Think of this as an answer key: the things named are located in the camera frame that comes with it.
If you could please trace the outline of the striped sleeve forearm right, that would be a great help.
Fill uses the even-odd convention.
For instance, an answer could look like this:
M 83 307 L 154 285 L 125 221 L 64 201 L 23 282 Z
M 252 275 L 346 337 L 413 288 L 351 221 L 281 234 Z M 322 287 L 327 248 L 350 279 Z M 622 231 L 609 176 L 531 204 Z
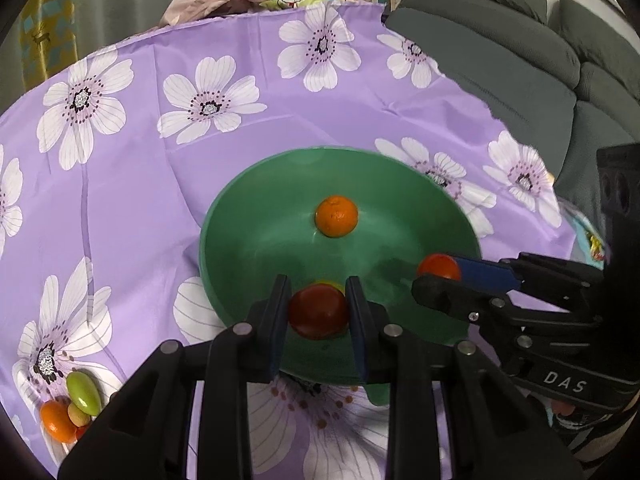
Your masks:
M 585 469 L 597 467 L 623 439 L 638 410 L 593 415 L 579 410 L 563 416 L 553 415 L 552 428 Z

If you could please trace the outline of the right hand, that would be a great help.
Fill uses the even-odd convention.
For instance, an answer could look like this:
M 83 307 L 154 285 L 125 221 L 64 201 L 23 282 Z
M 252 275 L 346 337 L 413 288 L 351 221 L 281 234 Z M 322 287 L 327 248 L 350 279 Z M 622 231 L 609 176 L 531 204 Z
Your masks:
M 556 417 L 568 417 L 574 413 L 575 407 L 560 400 L 551 400 L 551 411 Z

